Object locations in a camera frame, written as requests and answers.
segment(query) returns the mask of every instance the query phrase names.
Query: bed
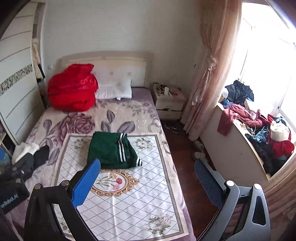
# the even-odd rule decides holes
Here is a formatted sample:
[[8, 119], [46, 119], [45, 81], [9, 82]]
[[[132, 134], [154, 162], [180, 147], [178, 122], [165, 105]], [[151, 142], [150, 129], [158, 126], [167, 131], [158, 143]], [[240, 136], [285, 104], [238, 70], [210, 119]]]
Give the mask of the bed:
[[[101, 170], [83, 205], [77, 210], [98, 240], [195, 240], [177, 172], [150, 91], [143, 87], [148, 58], [127, 53], [71, 55], [71, 63], [90, 62], [106, 77], [126, 73], [132, 78], [132, 99], [97, 100], [86, 112], [48, 108], [26, 142], [50, 147], [49, 160], [26, 181], [58, 185], [86, 164], [95, 131], [124, 132], [142, 160], [141, 167]], [[28, 200], [8, 214], [24, 226]], [[58, 205], [55, 212], [64, 234], [73, 238]]]

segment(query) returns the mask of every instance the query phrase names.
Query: nightstand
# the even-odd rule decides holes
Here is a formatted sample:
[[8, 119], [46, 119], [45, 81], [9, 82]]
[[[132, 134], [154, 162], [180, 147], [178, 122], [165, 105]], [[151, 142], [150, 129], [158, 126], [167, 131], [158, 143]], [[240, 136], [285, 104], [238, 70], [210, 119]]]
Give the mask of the nightstand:
[[186, 98], [177, 88], [173, 92], [177, 95], [165, 96], [164, 94], [157, 93], [156, 88], [151, 88], [153, 102], [161, 120], [178, 120], [181, 117]]

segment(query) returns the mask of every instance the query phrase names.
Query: wall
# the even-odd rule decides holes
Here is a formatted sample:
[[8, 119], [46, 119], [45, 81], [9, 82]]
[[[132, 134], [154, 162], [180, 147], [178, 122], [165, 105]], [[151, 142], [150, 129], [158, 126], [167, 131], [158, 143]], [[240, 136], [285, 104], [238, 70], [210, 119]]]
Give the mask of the wall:
[[154, 54], [150, 79], [173, 79], [190, 92], [201, 46], [196, 0], [48, 0], [42, 57], [47, 80], [64, 55], [88, 51]]

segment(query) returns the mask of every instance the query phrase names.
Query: shoe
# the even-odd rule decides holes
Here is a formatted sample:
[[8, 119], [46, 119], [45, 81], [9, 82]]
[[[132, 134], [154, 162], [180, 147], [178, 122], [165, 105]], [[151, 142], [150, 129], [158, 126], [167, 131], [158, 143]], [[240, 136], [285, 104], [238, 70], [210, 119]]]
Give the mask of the shoe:
[[194, 145], [194, 147], [195, 147], [195, 149], [196, 149], [197, 151], [199, 151], [199, 152], [204, 152], [205, 147], [204, 147], [204, 145], [203, 145], [202, 143], [200, 143], [199, 141], [195, 141], [195, 142], [193, 142], [193, 145]]
[[165, 124], [165, 128], [171, 130], [172, 132], [174, 132], [176, 134], [179, 133], [179, 131], [178, 131], [178, 129], [176, 127], [169, 126], [169, 125]]
[[194, 152], [193, 154], [192, 154], [192, 159], [193, 160], [198, 160], [199, 158], [201, 158], [201, 159], [205, 159], [205, 154], [204, 153], [202, 153], [202, 152], [198, 152], [198, 151], [196, 151], [196, 152]]

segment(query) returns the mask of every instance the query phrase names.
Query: curtain tie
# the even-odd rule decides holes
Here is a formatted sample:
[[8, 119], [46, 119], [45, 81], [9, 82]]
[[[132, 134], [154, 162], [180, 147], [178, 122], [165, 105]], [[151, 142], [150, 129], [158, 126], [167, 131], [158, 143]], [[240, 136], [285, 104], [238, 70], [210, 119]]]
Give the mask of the curtain tie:
[[207, 58], [207, 69], [213, 71], [216, 68], [216, 59], [209, 55]]
[[206, 93], [209, 82], [211, 81], [212, 73], [216, 69], [216, 59], [209, 55], [207, 57], [207, 69], [203, 75], [203, 77], [200, 80], [198, 90], [195, 92], [195, 95], [193, 96], [192, 105], [196, 105], [202, 102], [204, 94]]

